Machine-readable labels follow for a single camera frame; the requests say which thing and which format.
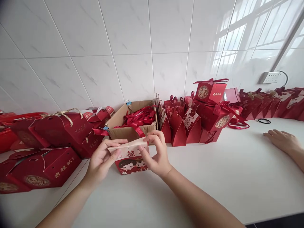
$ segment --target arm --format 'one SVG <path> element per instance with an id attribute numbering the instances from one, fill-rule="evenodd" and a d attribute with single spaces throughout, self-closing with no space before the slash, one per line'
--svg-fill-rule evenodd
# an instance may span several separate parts
<path id="1" fill-rule="evenodd" d="M 152 131 L 145 140 L 155 144 L 157 154 L 151 158 L 144 148 L 140 148 L 143 159 L 150 170 L 159 175 L 173 191 L 196 227 L 244 228 L 244 225 L 219 202 L 171 166 L 162 132 Z"/>
<path id="2" fill-rule="evenodd" d="M 36 228 L 71 227 L 91 193 L 106 177 L 110 166 L 120 154 L 118 149 L 110 156 L 107 148 L 110 146 L 116 147 L 120 145 L 119 143 L 127 142 L 126 139 L 104 140 L 93 153 L 88 170 L 82 181 Z"/>
<path id="3" fill-rule="evenodd" d="M 288 154 L 304 172 L 304 149 L 294 135 L 278 130 L 269 130 L 263 135 L 269 138 L 277 148 Z"/>

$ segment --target power cord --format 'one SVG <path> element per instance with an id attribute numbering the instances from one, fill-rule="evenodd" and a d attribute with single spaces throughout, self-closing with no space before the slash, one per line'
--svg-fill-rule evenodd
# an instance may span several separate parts
<path id="1" fill-rule="evenodd" d="M 284 71 L 279 71 L 279 72 L 282 72 L 285 76 L 286 76 L 286 82 L 285 82 L 285 84 L 282 86 L 282 87 L 284 87 L 286 84 L 287 84 L 287 82 L 288 82 L 288 76 L 287 76 L 287 74 L 284 72 Z"/>

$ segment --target rope handle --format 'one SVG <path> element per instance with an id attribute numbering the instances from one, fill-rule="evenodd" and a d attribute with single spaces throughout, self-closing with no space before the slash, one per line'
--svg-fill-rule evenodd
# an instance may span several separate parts
<path id="1" fill-rule="evenodd" d="M 45 117 L 50 117 L 50 116 L 64 116 L 65 118 L 67 118 L 67 120 L 70 122 L 70 124 L 71 124 L 71 127 L 73 126 L 73 121 L 67 116 L 67 115 L 65 115 L 65 113 L 67 113 L 67 112 L 69 112 L 69 111 L 71 111 L 71 110 L 77 110 L 78 112 L 79 112 L 79 114 L 80 114 L 80 118 L 82 119 L 83 118 L 83 115 L 82 115 L 82 113 L 81 113 L 81 111 L 78 109 L 78 108 L 72 108 L 72 109 L 69 109 L 69 110 L 65 110 L 65 111 L 58 111 L 58 112 L 56 112 L 56 113 L 54 113 L 54 114 L 49 114 L 49 115 L 41 115 L 42 116 L 42 119 L 44 119 Z"/>

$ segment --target white countertop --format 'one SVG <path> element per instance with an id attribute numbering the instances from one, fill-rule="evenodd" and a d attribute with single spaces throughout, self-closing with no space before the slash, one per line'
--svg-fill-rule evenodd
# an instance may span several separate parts
<path id="1" fill-rule="evenodd" d="M 171 147 L 171 164 L 242 223 L 304 212 L 304 174 L 263 137 L 269 129 L 300 138 L 304 122 L 272 118 L 249 121 L 250 128 L 225 128 L 216 143 Z M 149 146 L 151 155 L 155 146 Z M 87 160 L 61 188 L 0 195 L 2 211 L 14 227 L 34 227 L 85 175 Z M 113 165 L 90 196 L 73 227 L 192 227 L 178 200 L 151 171 L 121 176 Z"/>

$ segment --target electrical outlet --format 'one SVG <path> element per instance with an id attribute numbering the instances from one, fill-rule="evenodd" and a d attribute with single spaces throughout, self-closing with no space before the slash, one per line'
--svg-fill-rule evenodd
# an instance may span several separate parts
<path id="1" fill-rule="evenodd" d="M 264 72 L 264 74 L 261 77 L 261 84 L 267 84 L 267 83 L 277 83 L 278 78 L 281 76 L 281 72 Z"/>

